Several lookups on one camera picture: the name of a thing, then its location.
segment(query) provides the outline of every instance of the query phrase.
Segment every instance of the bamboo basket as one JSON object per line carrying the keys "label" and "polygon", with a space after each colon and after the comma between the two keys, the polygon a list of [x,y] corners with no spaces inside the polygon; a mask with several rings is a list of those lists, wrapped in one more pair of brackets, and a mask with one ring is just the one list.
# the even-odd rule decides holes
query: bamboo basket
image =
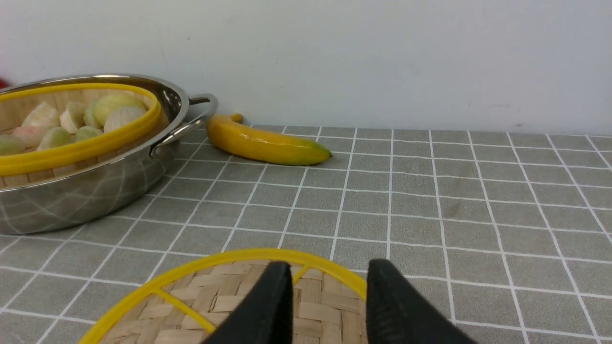
{"label": "bamboo basket", "polygon": [[125,84],[68,84],[0,95],[0,134],[11,134],[42,102],[62,113],[68,102],[89,104],[119,92],[142,101],[147,113],[125,127],[89,140],[45,151],[30,148],[22,154],[0,156],[0,189],[65,176],[106,162],[150,140],[169,124],[168,116],[153,93]]}
{"label": "bamboo basket", "polygon": [[167,272],[115,305],[80,344],[200,344],[273,260],[291,265],[294,344],[367,344],[365,280],[280,249],[220,253]]}

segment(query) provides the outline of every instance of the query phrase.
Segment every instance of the yellow banana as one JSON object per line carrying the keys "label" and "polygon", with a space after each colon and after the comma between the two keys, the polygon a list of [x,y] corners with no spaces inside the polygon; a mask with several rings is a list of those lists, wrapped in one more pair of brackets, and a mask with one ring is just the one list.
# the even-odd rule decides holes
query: yellow banana
{"label": "yellow banana", "polygon": [[315,141],[250,128],[241,122],[238,113],[213,115],[206,123],[208,139],[228,153],[279,165],[314,165],[332,156]]}

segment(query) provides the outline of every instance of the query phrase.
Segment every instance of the white wall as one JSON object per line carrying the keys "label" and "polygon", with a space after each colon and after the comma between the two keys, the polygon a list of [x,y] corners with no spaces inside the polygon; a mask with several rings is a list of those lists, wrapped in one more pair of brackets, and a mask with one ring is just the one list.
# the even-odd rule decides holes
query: white wall
{"label": "white wall", "polygon": [[213,92],[260,124],[612,134],[610,0],[0,0],[0,76]]}

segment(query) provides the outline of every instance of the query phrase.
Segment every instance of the food piece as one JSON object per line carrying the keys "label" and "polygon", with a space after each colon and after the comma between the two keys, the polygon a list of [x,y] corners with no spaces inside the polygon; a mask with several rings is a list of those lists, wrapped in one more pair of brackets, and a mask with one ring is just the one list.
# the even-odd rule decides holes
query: food piece
{"label": "food piece", "polygon": [[76,131],[75,141],[76,142],[84,141],[84,140],[88,140],[90,138],[100,136],[100,135],[102,135],[102,131],[100,129],[84,126],[84,127],[80,127]]}
{"label": "food piece", "polygon": [[26,150],[26,144],[13,135],[0,135],[0,156],[19,154]]}
{"label": "food piece", "polygon": [[59,127],[59,113],[47,102],[40,103],[23,121],[21,126]]}
{"label": "food piece", "polygon": [[93,102],[91,102],[91,104],[89,104],[87,109],[85,109],[85,114],[83,115],[83,122],[85,122],[85,125],[88,127],[102,129],[102,125],[98,123],[98,120],[94,117],[94,108],[96,102],[97,101],[94,100]]}
{"label": "food piece", "polygon": [[226,152],[279,165],[313,165],[332,156],[315,141],[253,129],[240,122],[241,114],[215,114],[206,124],[208,138]]}
{"label": "food piece", "polygon": [[69,102],[66,104],[66,110],[59,117],[59,123],[67,132],[74,134],[77,130],[84,126],[83,115],[87,105],[77,102]]}
{"label": "food piece", "polygon": [[51,128],[42,138],[37,151],[57,148],[72,143],[72,136],[62,127]]}
{"label": "food piece", "polygon": [[35,127],[33,125],[25,125],[13,130],[13,136],[18,137],[23,141],[26,147],[36,147],[42,141],[43,136],[51,129],[51,127]]}
{"label": "food piece", "polygon": [[106,123],[104,123],[104,132],[108,133],[124,127],[142,117],[146,112],[147,110],[139,107],[118,108],[108,115]]}
{"label": "food piece", "polygon": [[114,93],[98,99],[94,105],[94,117],[100,125],[104,126],[111,112],[122,107],[137,107],[146,111],[140,100],[125,93]]}

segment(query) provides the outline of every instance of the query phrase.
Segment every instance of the gray tile countertop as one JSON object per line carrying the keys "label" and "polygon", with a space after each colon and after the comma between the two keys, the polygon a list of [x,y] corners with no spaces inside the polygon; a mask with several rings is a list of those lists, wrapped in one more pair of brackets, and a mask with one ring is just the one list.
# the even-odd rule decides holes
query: gray tile countertop
{"label": "gray tile countertop", "polygon": [[247,247],[310,252],[361,275],[390,258],[481,343],[612,343],[612,138],[266,128],[334,157],[267,165],[199,130],[131,206],[0,236],[2,344],[76,343],[152,277]]}

